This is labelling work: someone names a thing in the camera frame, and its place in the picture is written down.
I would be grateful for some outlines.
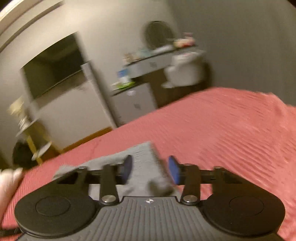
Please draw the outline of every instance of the wall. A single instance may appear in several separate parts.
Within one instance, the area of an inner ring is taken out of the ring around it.
[[[9,168],[9,166],[8,166],[6,160],[4,159],[4,156],[0,150],[0,169],[4,170],[6,168]]]
[[[296,8],[287,0],[169,0],[194,32],[216,86],[273,92],[296,105]]]
[[[117,81],[116,72],[122,68],[122,55],[143,47],[141,32],[150,20],[164,20],[177,29],[164,0],[65,0],[63,6],[17,36],[0,53],[0,147],[4,156],[11,160],[18,131],[17,122],[6,112],[8,106],[23,95],[26,105],[31,106],[34,114],[38,112],[38,107],[30,104],[32,99],[20,72],[23,65],[55,42],[78,32],[83,54],[91,60],[100,81],[109,88]],[[58,125],[50,127],[52,133],[62,131]]]
[[[40,0],[18,1],[11,0],[10,3],[0,13],[0,34],[9,27],[9,25],[18,19],[23,13],[39,3]]]

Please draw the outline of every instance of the gray cloth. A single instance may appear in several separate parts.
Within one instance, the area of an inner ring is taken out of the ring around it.
[[[160,190],[172,189],[173,193],[170,194],[170,196],[180,198],[180,193],[177,189],[173,189],[170,178],[162,166],[161,160],[159,160],[155,154],[150,142],[139,144],[113,155],[102,156],[87,161],[80,166],[88,167],[89,170],[102,169],[106,164],[122,163],[127,155],[133,156],[133,170],[126,185],[116,186],[120,200],[123,196],[155,196],[155,192],[151,192],[149,188],[151,181],[153,181],[154,186],[157,185]],[[61,166],[55,173],[53,179],[61,177],[63,174],[75,168],[77,167],[69,165]],[[99,191],[99,184],[90,184],[89,195],[92,199],[99,200]]]

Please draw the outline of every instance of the ceiling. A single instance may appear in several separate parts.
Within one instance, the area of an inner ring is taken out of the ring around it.
[[[1,6],[4,7],[0,12],[0,35],[23,13],[41,1],[42,0],[0,0]]]

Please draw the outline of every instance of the red bedspread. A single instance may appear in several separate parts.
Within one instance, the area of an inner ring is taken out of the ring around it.
[[[272,192],[286,207],[279,234],[296,241],[296,108],[272,94],[225,88],[192,94],[30,170],[3,227],[16,225],[16,202],[50,182],[59,166],[79,165],[145,141],[154,143],[162,159],[175,155],[202,169],[223,166]],[[202,198],[210,195],[204,186]]]

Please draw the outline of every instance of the blue trigger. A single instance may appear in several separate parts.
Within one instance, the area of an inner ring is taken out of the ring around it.
[[[174,183],[176,185],[179,185],[180,184],[180,168],[173,156],[169,156],[168,158],[168,168],[170,170],[170,174],[173,178]]]
[[[133,157],[128,155],[123,163],[122,181],[126,183],[133,168]]]

